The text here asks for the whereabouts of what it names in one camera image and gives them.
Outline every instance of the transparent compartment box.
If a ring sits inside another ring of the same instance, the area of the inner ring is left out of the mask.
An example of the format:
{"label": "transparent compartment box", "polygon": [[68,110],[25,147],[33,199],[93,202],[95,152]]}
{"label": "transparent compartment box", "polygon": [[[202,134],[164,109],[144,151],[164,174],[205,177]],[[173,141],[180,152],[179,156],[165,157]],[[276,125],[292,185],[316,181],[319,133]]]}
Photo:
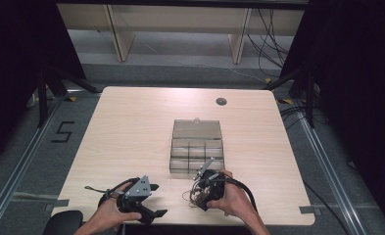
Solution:
{"label": "transparent compartment box", "polygon": [[222,137],[217,120],[175,120],[170,150],[170,173],[196,174],[209,159],[210,169],[224,168]]}

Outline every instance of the wooden table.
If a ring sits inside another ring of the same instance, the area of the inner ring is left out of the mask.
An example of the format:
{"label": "wooden table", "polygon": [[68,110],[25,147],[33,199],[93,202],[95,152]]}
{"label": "wooden table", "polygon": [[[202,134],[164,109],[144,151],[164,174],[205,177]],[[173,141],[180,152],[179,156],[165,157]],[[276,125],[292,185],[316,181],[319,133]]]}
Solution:
{"label": "wooden table", "polygon": [[143,205],[168,210],[154,224],[243,224],[219,210],[190,208],[182,194],[193,180],[169,173],[173,122],[194,118],[219,120],[225,168],[251,189],[266,224],[314,223],[312,213],[300,212],[310,202],[274,97],[261,90],[106,88],[59,196],[69,204],[53,214],[79,210],[87,220],[102,195],[84,186],[105,190],[147,174],[161,187]]}

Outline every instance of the floor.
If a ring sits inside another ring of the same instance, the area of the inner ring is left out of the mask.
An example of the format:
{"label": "floor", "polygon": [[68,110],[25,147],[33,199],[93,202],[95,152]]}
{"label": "floor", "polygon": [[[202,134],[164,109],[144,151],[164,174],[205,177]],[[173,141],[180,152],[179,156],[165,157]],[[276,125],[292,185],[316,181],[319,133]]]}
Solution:
{"label": "floor", "polygon": [[[233,65],[227,36],[222,34],[137,32],[124,63],[117,62],[109,32],[70,30],[70,35],[88,81],[99,88],[113,84],[261,89],[267,78],[275,79],[280,72],[280,67],[266,58],[259,58],[248,38],[241,63]],[[259,36],[251,37],[262,45]],[[287,49],[292,42],[292,37],[276,39]],[[275,50],[266,47],[265,51],[280,63]],[[76,100],[54,98],[49,101],[51,114],[54,115],[44,126],[44,132],[36,128],[38,109],[30,102],[5,151],[0,154],[0,192],[7,185],[14,192],[7,198],[10,203],[0,216],[0,234],[41,234],[50,217],[99,99],[98,95],[65,83],[70,96],[76,97]],[[286,102],[290,86],[291,82],[288,82],[274,90],[281,111],[294,108],[296,101],[293,104]],[[287,113],[283,115],[283,123],[301,175],[307,183],[316,222],[309,227],[269,226],[268,229],[272,234],[385,234],[385,218],[361,176],[354,167],[347,165],[349,156],[333,132],[331,123],[327,122],[320,109],[314,110],[313,114],[314,131],[309,129],[304,113]],[[64,121],[73,121],[73,124],[66,125]],[[55,140],[64,138],[58,134],[61,124],[61,130],[71,132],[72,137],[66,144],[55,144]],[[321,148],[314,147],[312,135],[317,136]],[[29,149],[29,143],[36,148]],[[12,174],[17,172],[16,167],[20,164],[24,166],[23,172]],[[329,168],[336,175],[336,183],[332,182],[335,175],[324,173]],[[17,181],[17,185],[12,186],[12,181]],[[342,191],[338,192],[345,194],[342,199],[335,194],[339,185]],[[348,209],[352,206],[354,215],[359,218],[357,223],[351,222],[344,212],[346,199]]]}

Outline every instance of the hand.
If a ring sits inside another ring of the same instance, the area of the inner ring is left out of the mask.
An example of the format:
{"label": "hand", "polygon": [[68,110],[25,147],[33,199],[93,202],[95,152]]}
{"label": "hand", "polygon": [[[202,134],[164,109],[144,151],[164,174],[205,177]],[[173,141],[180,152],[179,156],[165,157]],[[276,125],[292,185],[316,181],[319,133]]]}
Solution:
{"label": "hand", "polygon": [[[232,178],[232,172],[221,170],[225,176]],[[238,186],[225,182],[223,197],[207,203],[210,209],[220,209],[225,216],[234,215],[241,218],[253,234],[269,234],[259,214],[254,209],[245,191]]]}
{"label": "hand", "polygon": [[[122,191],[130,185],[126,183],[118,190]],[[104,201],[97,211],[84,223],[74,235],[88,235],[105,231],[110,228],[119,227],[125,221],[137,220],[141,218],[138,212],[123,213],[120,212],[116,199],[109,198]]]}

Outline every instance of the person's left hand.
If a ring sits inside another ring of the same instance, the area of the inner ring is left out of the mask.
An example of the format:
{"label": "person's left hand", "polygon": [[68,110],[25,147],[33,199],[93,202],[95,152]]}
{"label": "person's left hand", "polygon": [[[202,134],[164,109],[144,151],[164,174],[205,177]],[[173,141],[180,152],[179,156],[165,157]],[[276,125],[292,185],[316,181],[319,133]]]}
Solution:
{"label": "person's left hand", "polygon": [[[130,184],[131,183],[126,183],[118,190],[122,191]],[[140,218],[141,214],[138,212],[120,212],[117,207],[116,199],[109,198],[104,201],[91,218],[75,232],[75,235],[96,234],[110,228],[119,227],[125,221],[137,220]]]}

